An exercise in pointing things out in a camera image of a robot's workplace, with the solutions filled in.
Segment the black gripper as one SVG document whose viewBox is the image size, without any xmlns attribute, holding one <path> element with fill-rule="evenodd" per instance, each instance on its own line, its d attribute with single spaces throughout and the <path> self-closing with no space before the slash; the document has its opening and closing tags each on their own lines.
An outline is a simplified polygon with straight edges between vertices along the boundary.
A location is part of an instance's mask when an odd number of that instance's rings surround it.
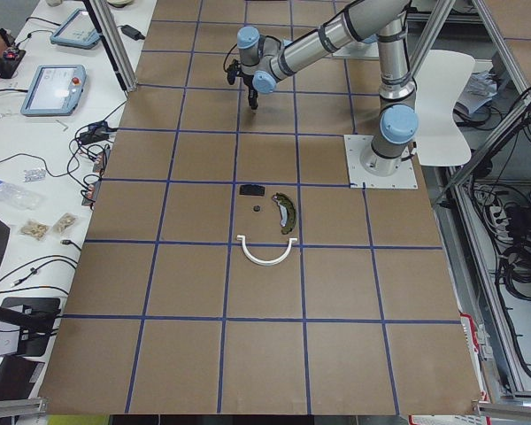
<svg viewBox="0 0 531 425">
<path fill-rule="evenodd" d="M 257 110 L 258 92 L 256 91 L 253 85 L 253 76 L 246 74 L 246 73 L 242 73 L 242 82 L 248 89 L 247 98 L 248 98 L 249 108 L 252 110 Z"/>
</svg>

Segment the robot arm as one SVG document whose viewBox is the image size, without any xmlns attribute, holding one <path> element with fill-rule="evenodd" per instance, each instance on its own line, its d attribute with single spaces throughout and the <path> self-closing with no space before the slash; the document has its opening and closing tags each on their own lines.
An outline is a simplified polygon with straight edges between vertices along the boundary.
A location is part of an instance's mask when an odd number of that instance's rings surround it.
<svg viewBox="0 0 531 425">
<path fill-rule="evenodd" d="M 381 76 L 379 124 L 360 161 L 370 174 L 391 176 L 419 127 L 417 84 L 406 41 L 409 7 L 407 1 L 352 1 L 332 19 L 293 41 L 263 35 L 253 26 L 242 27 L 235 45 L 239 57 L 223 65 L 227 82 L 241 79 L 248 89 L 250 108 L 257 109 L 258 96 L 274 92 L 280 81 L 349 43 L 364 43 L 373 37 Z"/>
</svg>

